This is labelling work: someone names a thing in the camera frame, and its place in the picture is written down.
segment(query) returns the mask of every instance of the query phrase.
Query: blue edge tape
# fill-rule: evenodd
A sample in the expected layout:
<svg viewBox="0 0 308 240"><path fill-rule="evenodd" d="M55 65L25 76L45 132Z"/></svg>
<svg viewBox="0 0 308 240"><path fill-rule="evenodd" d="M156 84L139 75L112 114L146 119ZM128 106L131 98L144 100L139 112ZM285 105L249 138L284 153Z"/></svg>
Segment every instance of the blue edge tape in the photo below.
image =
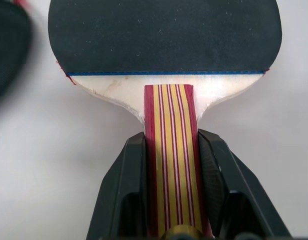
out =
<svg viewBox="0 0 308 240"><path fill-rule="evenodd" d="M265 74L266 71L127 71L127 72L68 72L69 76L121 76L121 75L238 75Z"/></svg>

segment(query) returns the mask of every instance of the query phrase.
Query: white background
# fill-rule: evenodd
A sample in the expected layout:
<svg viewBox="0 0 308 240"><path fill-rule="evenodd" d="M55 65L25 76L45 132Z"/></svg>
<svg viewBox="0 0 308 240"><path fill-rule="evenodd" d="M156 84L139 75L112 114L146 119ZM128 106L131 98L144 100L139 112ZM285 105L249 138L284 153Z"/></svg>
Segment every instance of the white background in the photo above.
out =
<svg viewBox="0 0 308 240"><path fill-rule="evenodd" d="M49 0L28 2L33 48L0 102L0 240L81 240L105 173L143 126L65 78L49 44ZM293 236L308 236L308 0L277 2L283 40L271 70L199 127L258 176Z"/></svg>

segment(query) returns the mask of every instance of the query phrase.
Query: ping pong paddle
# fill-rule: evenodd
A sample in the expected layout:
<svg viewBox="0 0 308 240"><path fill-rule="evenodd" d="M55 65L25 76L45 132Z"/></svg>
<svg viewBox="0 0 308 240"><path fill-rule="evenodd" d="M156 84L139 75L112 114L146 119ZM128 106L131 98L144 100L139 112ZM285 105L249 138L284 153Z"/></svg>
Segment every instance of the ping pong paddle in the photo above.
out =
<svg viewBox="0 0 308 240"><path fill-rule="evenodd" d="M197 122L270 68L275 0L51 0L49 38L72 82L145 126L148 235L211 236Z"/></svg>

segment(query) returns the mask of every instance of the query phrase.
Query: black rubber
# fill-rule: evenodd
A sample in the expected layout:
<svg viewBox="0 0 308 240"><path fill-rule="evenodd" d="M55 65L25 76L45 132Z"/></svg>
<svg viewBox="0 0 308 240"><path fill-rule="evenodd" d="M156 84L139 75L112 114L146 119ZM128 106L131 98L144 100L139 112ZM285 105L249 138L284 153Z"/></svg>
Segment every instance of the black rubber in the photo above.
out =
<svg viewBox="0 0 308 240"><path fill-rule="evenodd" d="M31 21L20 6L0 0L0 96L25 63L31 29Z"/></svg>
<svg viewBox="0 0 308 240"><path fill-rule="evenodd" d="M51 0L48 28L70 75L264 72L282 41L275 0Z"/></svg>

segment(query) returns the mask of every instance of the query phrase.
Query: striped handle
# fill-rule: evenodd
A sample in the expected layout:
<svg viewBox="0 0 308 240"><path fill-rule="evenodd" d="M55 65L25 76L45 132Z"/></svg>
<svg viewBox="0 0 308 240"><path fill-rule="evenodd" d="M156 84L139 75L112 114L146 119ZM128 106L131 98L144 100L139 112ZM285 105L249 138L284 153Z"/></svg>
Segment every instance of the striped handle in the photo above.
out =
<svg viewBox="0 0 308 240"><path fill-rule="evenodd" d="M205 233L193 86L147 85L144 106L150 235L177 225Z"/></svg>

